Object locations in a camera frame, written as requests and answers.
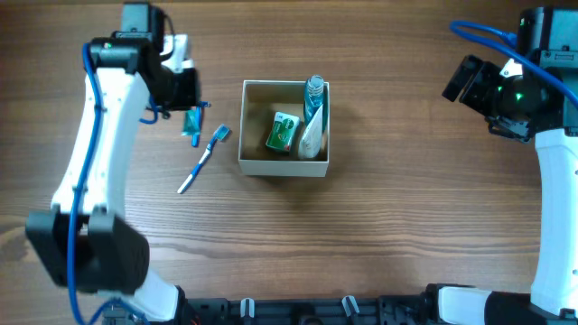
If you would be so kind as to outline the red teal toothpaste tube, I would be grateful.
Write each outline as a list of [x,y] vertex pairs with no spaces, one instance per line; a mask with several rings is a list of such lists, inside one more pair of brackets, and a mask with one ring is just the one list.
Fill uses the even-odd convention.
[[190,109],[184,114],[182,135],[193,136],[197,131],[198,129],[194,121],[194,109]]

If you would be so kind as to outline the blue disposable razor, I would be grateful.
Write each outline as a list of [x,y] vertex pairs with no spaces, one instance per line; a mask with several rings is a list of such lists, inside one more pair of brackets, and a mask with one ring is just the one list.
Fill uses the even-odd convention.
[[204,110],[210,106],[211,106],[211,103],[209,101],[201,101],[200,104],[197,107],[195,107],[195,109],[194,109],[194,121],[196,123],[198,131],[196,134],[194,134],[191,137],[191,146],[192,147],[198,147],[199,146],[200,131],[202,128],[202,120],[203,120]]

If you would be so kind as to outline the blue white toothbrush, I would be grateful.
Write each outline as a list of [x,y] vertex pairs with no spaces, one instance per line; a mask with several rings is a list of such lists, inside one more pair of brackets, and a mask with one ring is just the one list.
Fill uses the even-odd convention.
[[207,144],[202,157],[195,165],[191,173],[188,175],[188,177],[185,179],[185,181],[182,183],[181,187],[177,190],[178,194],[183,194],[187,189],[190,188],[190,186],[200,173],[201,168],[206,164],[206,162],[211,157],[215,144],[217,142],[224,142],[229,134],[230,128],[224,124],[221,124],[219,128],[213,133],[213,136],[211,137],[209,143]]

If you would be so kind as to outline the green Dettol soap bar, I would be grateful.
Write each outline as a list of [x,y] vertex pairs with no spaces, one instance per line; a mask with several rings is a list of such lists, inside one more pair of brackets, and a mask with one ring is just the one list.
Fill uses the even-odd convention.
[[280,153],[292,149],[300,118],[283,112],[276,112],[271,132],[266,139],[266,147]]

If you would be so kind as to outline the blue mouthwash bottle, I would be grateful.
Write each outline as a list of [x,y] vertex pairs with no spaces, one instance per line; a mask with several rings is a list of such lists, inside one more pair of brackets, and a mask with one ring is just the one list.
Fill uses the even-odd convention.
[[318,109],[322,110],[322,131],[326,130],[327,113],[325,105],[324,79],[321,75],[312,75],[306,80],[304,87],[303,116],[305,124],[309,124]]

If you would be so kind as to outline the white lotion tube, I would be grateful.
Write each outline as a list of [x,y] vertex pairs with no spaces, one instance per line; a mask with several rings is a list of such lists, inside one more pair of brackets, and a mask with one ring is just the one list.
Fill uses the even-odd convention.
[[298,147],[298,157],[301,160],[315,158],[322,146],[323,106],[320,106],[312,116],[310,123],[303,131]]

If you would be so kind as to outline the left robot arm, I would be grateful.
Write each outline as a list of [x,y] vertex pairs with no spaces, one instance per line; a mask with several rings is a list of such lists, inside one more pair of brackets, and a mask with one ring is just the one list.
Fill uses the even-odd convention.
[[85,104],[67,170],[46,211],[25,234],[53,282],[78,296],[99,293],[144,324],[197,324],[183,289],[150,266],[147,239],[126,222],[125,189],[145,110],[162,115],[200,103],[198,73],[185,35],[151,3],[124,4],[121,26],[81,50]]

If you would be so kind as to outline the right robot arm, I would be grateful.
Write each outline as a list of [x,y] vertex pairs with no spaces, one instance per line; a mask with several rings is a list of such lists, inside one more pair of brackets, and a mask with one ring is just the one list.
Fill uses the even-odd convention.
[[443,96],[481,114],[489,132],[533,142],[541,177],[536,275],[528,294],[456,284],[433,289],[432,320],[446,324],[577,322],[577,11],[523,11],[517,32],[467,21],[450,29],[509,58],[467,56]]

